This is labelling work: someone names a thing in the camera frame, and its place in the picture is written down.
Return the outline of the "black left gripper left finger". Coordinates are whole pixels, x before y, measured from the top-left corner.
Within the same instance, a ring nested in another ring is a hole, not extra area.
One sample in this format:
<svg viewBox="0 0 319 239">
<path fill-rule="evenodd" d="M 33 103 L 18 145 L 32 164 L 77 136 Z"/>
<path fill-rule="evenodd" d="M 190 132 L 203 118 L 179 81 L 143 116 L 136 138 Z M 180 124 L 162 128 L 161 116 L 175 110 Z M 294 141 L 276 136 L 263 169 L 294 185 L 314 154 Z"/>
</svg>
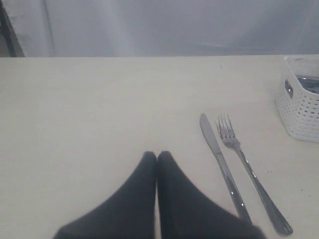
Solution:
<svg viewBox="0 0 319 239">
<path fill-rule="evenodd" d="M 62 226 L 56 239 L 153 239 L 157 158 L 146 151 L 125 183 L 101 205 Z"/>
</svg>

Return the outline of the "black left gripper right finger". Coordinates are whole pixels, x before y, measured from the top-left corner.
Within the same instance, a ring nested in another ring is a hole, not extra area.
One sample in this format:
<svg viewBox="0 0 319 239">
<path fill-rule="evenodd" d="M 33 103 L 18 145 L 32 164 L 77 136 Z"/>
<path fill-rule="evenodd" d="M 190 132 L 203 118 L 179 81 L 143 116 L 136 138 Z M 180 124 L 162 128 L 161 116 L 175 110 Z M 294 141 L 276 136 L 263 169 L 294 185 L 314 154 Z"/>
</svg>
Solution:
<svg viewBox="0 0 319 239">
<path fill-rule="evenodd" d="M 263 239 L 256 226 L 206 197 L 169 151 L 157 161 L 160 231 L 163 239 Z"/>
</svg>

